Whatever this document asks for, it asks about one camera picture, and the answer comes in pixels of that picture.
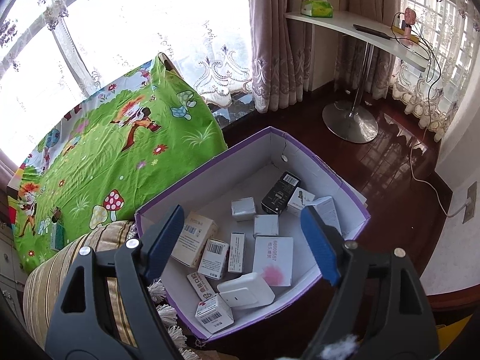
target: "bed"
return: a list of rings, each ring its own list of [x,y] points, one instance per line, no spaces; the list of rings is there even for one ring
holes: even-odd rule
[[[202,98],[160,54],[70,110],[9,183],[15,247],[27,273],[65,245],[135,210],[226,149]]]

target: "power cord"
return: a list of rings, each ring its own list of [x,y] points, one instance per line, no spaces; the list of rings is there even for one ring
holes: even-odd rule
[[[395,40],[401,44],[402,46],[404,46],[405,48],[407,49],[410,49],[408,46],[405,46],[402,42],[399,41],[399,39],[408,39],[408,38],[398,38],[397,35],[395,34],[395,31],[393,31],[393,25],[394,25],[394,22],[395,22],[395,17],[398,15],[398,18],[400,18],[400,15],[404,14],[403,12],[397,12],[395,13],[394,17],[393,17],[393,20],[392,20],[392,25],[390,27],[390,29],[392,30],[392,33],[394,35],[394,38]],[[433,78],[435,77],[435,64],[438,65],[438,69],[439,69],[439,75],[438,75],[438,78],[432,83],[430,84],[430,87],[429,87],[429,90],[428,90],[428,95],[427,95],[427,102],[428,102],[428,116],[429,116],[429,123],[428,123],[428,126],[425,128],[425,131],[423,132],[423,137],[421,139],[421,141],[419,141],[418,143],[416,143],[415,145],[413,145],[411,148],[410,148],[410,155],[409,155],[409,164],[410,164],[410,171],[411,171],[411,174],[412,174],[412,178],[415,180],[415,181],[418,181],[420,183],[424,183],[424,184],[427,184],[429,185],[434,191],[435,191],[435,194],[437,195],[437,200],[438,200],[438,204],[440,205],[440,208],[442,209],[443,213],[445,214],[445,216],[447,218],[453,218],[455,215],[458,215],[460,214],[460,212],[465,208],[467,207],[467,205],[469,205],[472,200],[471,198],[467,198],[467,200],[465,201],[465,203],[458,209],[456,210],[455,212],[453,212],[452,214],[448,214],[448,212],[445,210],[445,208],[443,208],[443,205],[442,205],[442,202],[440,202],[440,196],[438,195],[438,191],[436,190],[436,188],[431,185],[428,181],[425,181],[425,180],[421,180],[419,178],[416,178],[415,177],[415,174],[413,173],[413,166],[412,166],[412,155],[413,155],[413,149],[415,149],[417,146],[419,145],[422,145],[423,144],[423,141],[425,140],[425,136],[427,134],[427,129],[428,127],[431,125],[431,105],[430,105],[430,93],[431,93],[431,89],[433,88],[433,86],[440,80],[440,78],[442,77],[442,67],[440,66],[440,63],[438,62],[436,56],[435,56],[435,52],[434,52],[434,49],[433,47],[431,46],[431,44],[425,40],[425,38],[422,36],[421,34],[421,31],[418,30],[417,31],[412,31],[412,33],[414,33],[415,35],[417,35],[420,39],[421,42],[423,42],[423,44],[425,44],[425,46],[427,47],[427,49],[425,49],[425,47],[423,47],[423,45],[421,45],[421,43],[418,43],[418,45],[427,52],[428,54],[428,58],[425,58],[423,55],[420,55],[419,53],[415,52],[415,54],[419,55],[420,57],[422,57],[423,59],[426,59],[429,64],[428,64],[428,71],[427,71],[427,78],[425,80],[426,83],[430,83]],[[432,62],[431,60],[433,59],[434,61],[434,64],[433,64],[433,74],[431,76],[431,79],[429,80],[429,74],[430,74],[430,69],[431,69],[431,65],[432,65]]]

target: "pinkish brown curtain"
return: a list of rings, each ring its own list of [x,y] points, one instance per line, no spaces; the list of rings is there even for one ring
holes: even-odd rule
[[[395,13],[399,12],[400,0],[340,0],[340,10],[346,10],[369,19],[392,25]],[[337,65],[335,67],[335,84],[346,85],[356,89],[359,85],[365,43],[350,36],[343,36],[339,42]],[[390,77],[395,64],[395,57],[377,47],[373,57],[365,85],[374,99],[386,97]]]
[[[286,20],[302,0],[249,0],[253,98],[259,112],[302,100],[310,73],[311,25]]]
[[[17,166],[0,149],[0,221],[9,223],[7,184],[14,176]]]

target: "wall outlet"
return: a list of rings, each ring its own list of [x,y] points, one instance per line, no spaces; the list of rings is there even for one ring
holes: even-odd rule
[[[463,216],[463,223],[468,222],[475,216],[475,203],[477,201],[477,182],[475,181],[472,185],[469,186],[469,189],[466,191],[466,198],[470,198],[471,202],[465,207],[465,214]]]

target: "purple-trimmed box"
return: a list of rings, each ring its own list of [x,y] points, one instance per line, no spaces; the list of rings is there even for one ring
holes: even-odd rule
[[[143,205],[135,214],[138,231],[143,234],[159,221],[169,207],[181,204],[187,215],[191,210],[212,218],[218,225],[216,239],[230,242],[232,232],[246,234],[244,272],[251,272],[254,263],[254,222],[236,222],[231,215],[231,201],[253,196],[257,211],[260,202],[284,171],[301,179],[301,187],[316,197],[332,196],[338,220],[346,239],[355,239],[370,215],[359,199],[362,196],[337,176],[311,150],[285,132],[268,127],[211,159],[157,197]],[[212,341],[253,325],[285,309],[316,283],[321,273],[300,227],[300,219],[287,211],[279,216],[279,236],[293,237],[292,286],[273,287],[275,301],[256,309],[235,310],[235,322],[215,334],[209,333],[196,320],[198,295],[187,275],[195,272],[170,258],[162,274],[167,298],[178,316],[201,340]],[[237,278],[226,273],[217,284]]]

